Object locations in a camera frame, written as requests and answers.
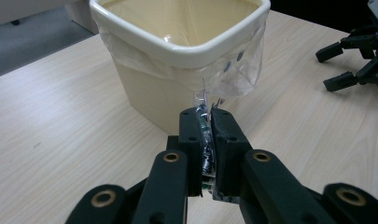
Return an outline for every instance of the clear plastic wrap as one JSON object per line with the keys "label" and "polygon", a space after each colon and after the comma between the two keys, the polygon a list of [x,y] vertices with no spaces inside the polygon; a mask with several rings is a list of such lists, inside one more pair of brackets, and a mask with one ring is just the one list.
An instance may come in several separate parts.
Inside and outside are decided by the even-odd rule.
{"label": "clear plastic wrap", "polygon": [[259,78],[265,22],[243,43],[200,68],[173,67],[121,40],[102,25],[98,27],[117,65],[173,80],[192,92],[200,90],[204,80],[210,95],[222,98],[244,96],[255,89]]}

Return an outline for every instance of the gray floor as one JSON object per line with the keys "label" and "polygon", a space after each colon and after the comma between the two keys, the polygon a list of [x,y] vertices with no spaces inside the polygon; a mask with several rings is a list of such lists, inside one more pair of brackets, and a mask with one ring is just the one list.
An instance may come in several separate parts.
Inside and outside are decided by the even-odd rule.
{"label": "gray floor", "polygon": [[84,40],[93,33],[71,21],[64,7],[0,25],[0,76]]}

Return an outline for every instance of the black bracket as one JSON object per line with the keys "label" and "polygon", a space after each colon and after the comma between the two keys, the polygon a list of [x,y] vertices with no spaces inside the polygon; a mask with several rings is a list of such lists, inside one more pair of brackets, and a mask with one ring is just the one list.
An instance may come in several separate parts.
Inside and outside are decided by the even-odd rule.
{"label": "black bracket", "polygon": [[325,80],[323,83],[328,91],[338,91],[356,84],[372,83],[378,86],[378,20],[373,15],[371,20],[373,25],[356,28],[351,31],[348,37],[319,50],[315,54],[318,61],[323,63],[343,54],[343,49],[359,49],[363,59],[370,59],[355,75],[352,72],[346,72]]}
{"label": "black bracket", "polygon": [[[202,195],[202,136],[196,108],[180,114],[180,135],[154,160],[147,179],[125,190],[92,189],[66,224],[186,223],[188,196]],[[252,149],[231,113],[213,108],[215,190],[239,197],[246,223],[378,223],[378,201],[344,183],[323,194],[303,186],[271,152]]]}

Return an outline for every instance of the light wood tabletop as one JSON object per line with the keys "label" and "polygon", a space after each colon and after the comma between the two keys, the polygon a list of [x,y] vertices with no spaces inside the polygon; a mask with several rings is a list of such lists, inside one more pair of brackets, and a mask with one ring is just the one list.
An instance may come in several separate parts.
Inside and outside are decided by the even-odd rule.
{"label": "light wood tabletop", "polygon": [[[304,186],[378,199],[378,87],[323,85],[367,61],[356,49],[315,57],[346,36],[271,11],[257,88],[224,109]],[[167,136],[130,106],[98,35],[0,77],[0,223],[64,223],[90,189],[146,178]],[[188,223],[243,222],[236,204],[189,198]]]}

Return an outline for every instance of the wooden table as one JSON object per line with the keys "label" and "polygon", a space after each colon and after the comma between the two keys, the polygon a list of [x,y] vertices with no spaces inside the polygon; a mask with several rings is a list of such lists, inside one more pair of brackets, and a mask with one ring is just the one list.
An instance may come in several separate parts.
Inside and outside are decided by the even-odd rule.
{"label": "wooden table", "polygon": [[[344,182],[378,199],[378,87],[328,92],[324,79],[366,61],[358,50],[315,57],[346,35],[271,12],[258,86],[228,106],[252,147],[304,186]],[[98,35],[2,76],[0,223],[64,223],[90,189],[147,177],[166,140],[130,106]],[[237,205],[204,195],[189,198],[189,223],[243,222]]]}

